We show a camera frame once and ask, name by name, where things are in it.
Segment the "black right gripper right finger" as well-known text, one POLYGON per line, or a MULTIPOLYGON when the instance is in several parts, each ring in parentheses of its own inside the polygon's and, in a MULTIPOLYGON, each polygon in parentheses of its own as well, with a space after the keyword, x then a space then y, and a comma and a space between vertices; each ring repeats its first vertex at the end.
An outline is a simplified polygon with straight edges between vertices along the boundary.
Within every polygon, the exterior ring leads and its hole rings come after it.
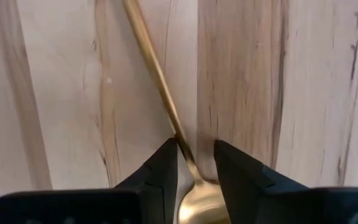
POLYGON ((222 140, 214 160, 232 223, 358 223, 358 187, 309 188, 222 140))

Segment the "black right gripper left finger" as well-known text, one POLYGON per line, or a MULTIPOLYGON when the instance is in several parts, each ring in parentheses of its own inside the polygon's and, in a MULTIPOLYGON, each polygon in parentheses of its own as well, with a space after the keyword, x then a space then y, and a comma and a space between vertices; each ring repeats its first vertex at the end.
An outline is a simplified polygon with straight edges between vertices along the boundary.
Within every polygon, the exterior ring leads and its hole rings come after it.
POLYGON ((177 141, 167 139, 113 188, 16 192, 0 197, 0 223, 172 223, 177 141))

